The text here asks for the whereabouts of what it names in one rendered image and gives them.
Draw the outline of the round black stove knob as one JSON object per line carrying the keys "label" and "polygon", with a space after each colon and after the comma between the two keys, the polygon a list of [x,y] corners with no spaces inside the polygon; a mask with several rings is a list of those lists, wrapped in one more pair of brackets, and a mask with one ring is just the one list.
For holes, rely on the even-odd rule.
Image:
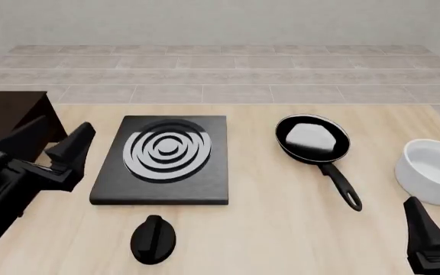
{"label": "round black stove knob", "polygon": [[131,236],[131,253],[139,263],[155,265],[166,260],[176,247],[173,226],[159,215],[149,215]]}

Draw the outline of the flat black stove plate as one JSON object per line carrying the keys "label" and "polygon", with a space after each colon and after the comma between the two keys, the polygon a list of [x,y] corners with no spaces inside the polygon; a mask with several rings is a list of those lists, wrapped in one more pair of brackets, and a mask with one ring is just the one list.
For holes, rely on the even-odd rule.
{"label": "flat black stove plate", "polygon": [[92,205],[227,205],[226,117],[125,116],[89,201]]}

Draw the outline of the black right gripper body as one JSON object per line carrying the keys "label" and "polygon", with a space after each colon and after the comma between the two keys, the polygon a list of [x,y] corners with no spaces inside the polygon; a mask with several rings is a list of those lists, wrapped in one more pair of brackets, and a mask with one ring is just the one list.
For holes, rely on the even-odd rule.
{"label": "black right gripper body", "polygon": [[407,260],[415,275],[440,275],[440,251],[407,249]]}

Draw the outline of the white ceramic bowl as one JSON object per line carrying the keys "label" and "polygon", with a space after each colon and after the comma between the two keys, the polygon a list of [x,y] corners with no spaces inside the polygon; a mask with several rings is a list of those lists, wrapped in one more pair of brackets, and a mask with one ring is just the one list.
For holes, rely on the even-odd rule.
{"label": "white ceramic bowl", "polygon": [[394,173],[397,182],[411,196],[440,205],[440,141],[409,141],[403,147]]}

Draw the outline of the dark wooden cabinet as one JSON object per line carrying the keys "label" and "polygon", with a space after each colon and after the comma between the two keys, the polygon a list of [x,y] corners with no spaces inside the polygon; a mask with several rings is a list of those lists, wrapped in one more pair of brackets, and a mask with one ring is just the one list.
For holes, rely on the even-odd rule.
{"label": "dark wooden cabinet", "polygon": [[62,141],[67,133],[45,91],[0,91],[0,140],[40,116],[49,121],[45,137],[28,137],[9,146],[21,160],[35,161],[47,144]]}

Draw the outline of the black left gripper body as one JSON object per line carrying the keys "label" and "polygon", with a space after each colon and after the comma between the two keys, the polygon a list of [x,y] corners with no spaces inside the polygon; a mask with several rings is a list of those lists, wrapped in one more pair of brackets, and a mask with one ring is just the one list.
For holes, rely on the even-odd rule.
{"label": "black left gripper body", "polygon": [[61,163],[51,167],[23,160],[11,160],[8,168],[23,172],[26,180],[30,180],[38,189],[72,192],[76,187],[76,168]]}

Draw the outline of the black frying pan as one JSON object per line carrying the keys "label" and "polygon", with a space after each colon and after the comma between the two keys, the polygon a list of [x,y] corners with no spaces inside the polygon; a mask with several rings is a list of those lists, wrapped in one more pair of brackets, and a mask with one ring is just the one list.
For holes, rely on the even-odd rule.
{"label": "black frying pan", "polygon": [[355,211],[363,208],[361,199],[343,173],[334,165],[349,151],[350,138],[337,123],[318,115],[295,114],[282,118],[275,127],[282,150],[294,160],[318,167],[328,176],[343,200]]}

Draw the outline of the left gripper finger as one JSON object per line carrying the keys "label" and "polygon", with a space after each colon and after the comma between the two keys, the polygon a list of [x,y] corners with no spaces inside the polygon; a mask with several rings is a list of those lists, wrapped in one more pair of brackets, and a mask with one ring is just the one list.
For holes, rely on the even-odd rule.
{"label": "left gripper finger", "polygon": [[39,116],[0,139],[0,151],[11,157],[38,157],[45,148],[49,121]]}
{"label": "left gripper finger", "polygon": [[55,177],[51,189],[73,189],[85,174],[87,153],[95,137],[91,123],[84,122],[59,144],[47,149]]}

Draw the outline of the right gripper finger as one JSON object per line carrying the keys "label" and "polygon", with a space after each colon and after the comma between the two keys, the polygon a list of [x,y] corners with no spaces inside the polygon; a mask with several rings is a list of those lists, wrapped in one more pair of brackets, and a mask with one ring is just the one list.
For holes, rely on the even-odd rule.
{"label": "right gripper finger", "polygon": [[410,196],[403,207],[408,228],[407,252],[440,251],[440,228],[422,203],[415,196]]}

